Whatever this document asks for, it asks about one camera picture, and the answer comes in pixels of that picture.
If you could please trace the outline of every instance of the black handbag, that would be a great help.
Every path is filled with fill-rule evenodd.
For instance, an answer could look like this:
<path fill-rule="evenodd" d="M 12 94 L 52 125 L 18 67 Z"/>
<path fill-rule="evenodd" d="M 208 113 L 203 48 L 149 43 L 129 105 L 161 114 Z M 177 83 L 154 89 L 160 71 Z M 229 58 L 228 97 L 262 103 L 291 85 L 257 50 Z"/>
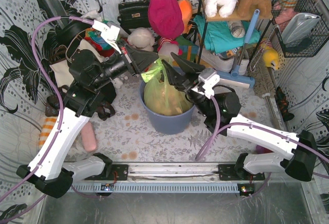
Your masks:
<path fill-rule="evenodd" d="M 119 14 L 118 21 L 125 30 L 136 29 L 139 27 L 151 27 L 149 22 L 148 10 L 150 2 L 141 0 L 137 2 L 125 2 L 118 5 Z"/>

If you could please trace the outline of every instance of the blue brush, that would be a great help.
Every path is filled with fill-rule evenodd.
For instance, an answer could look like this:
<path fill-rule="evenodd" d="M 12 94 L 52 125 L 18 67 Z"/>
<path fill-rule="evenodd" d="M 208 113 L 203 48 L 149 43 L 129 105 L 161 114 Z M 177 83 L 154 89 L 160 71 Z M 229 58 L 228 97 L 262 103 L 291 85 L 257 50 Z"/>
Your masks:
<path fill-rule="evenodd" d="M 260 14 L 260 11 L 258 9 L 255 10 L 255 12 L 253 13 L 249 28 L 248 28 L 246 36 L 245 36 L 245 41 L 243 43 L 243 47 L 242 47 L 241 53 L 239 55 L 239 59 L 237 61 L 236 66 L 231 70 L 231 72 L 217 71 L 217 73 L 221 77 L 221 83 L 232 84 L 232 85 L 247 87 L 247 88 L 253 88 L 253 86 L 255 84 L 255 79 L 252 77 L 239 75 L 239 68 L 241 65 L 244 51 L 246 50 L 246 46 L 249 43 L 252 32 L 256 26 L 256 22 L 258 20 L 259 14 Z"/>

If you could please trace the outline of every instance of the blue bucket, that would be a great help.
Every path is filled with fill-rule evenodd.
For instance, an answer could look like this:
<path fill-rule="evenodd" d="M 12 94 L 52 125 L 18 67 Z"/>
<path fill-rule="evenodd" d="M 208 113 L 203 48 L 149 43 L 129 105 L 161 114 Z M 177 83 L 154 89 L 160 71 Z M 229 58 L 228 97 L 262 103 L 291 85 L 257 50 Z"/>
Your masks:
<path fill-rule="evenodd" d="M 168 135 L 182 133 L 191 122 L 192 114 L 195 106 L 192 106 L 188 111 L 186 111 L 181 115 L 174 115 L 174 116 L 159 115 L 151 111 L 148 107 L 146 107 L 144 103 L 145 86 L 146 83 L 142 81 L 139 87 L 139 99 L 143 107 L 147 111 L 149 120 L 152 126 L 155 128 L 155 130 L 157 132 L 168 134 Z"/>

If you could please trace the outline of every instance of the teal towel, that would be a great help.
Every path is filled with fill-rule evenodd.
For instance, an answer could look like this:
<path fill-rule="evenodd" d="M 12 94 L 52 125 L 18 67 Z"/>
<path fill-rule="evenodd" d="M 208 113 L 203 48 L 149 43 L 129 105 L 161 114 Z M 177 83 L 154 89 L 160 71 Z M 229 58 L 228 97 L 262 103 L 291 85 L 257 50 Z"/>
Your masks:
<path fill-rule="evenodd" d="M 197 15 L 195 16 L 194 21 L 197 24 L 201 36 L 203 36 L 205 27 L 204 17 Z M 250 23 L 242 21 L 242 24 L 247 32 Z M 259 31 L 254 29 L 249 43 L 257 43 L 260 37 L 261 35 Z M 235 38 L 232 36 L 226 21 L 208 22 L 204 46 L 207 50 L 214 51 L 215 53 L 222 53 L 233 48 L 241 47 L 244 40 L 245 37 Z"/>

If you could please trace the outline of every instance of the trash bag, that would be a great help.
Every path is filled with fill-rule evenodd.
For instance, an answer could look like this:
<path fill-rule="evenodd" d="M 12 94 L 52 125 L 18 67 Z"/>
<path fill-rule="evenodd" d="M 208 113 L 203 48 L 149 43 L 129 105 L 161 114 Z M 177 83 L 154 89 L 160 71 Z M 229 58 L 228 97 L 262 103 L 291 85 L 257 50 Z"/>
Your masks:
<path fill-rule="evenodd" d="M 167 74 L 161 60 L 157 60 L 150 69 L 142 74 L 145 82 L 144 103 L 151 111 L 165 116 L 181 115 L 193 104 L 185 93 L 178 91 L 168 82 Z"/>

